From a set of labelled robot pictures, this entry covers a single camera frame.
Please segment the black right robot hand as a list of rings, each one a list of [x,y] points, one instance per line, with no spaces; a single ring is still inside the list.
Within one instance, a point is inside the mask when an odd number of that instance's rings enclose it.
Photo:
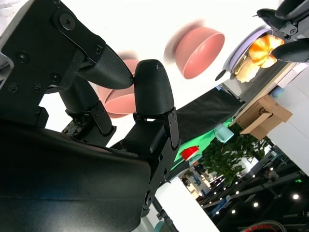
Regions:
[[[181,141],[163,64],[121,58],[59,0],[0,38],[0,229],[130,232]]]

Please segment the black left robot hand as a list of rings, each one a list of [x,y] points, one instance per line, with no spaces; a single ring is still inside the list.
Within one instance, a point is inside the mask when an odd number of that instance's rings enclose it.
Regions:
[[[275,58],[284,62],[309,61],[309,0],[284,0],[276,9],[256,12],[286,43],[274,49]]]

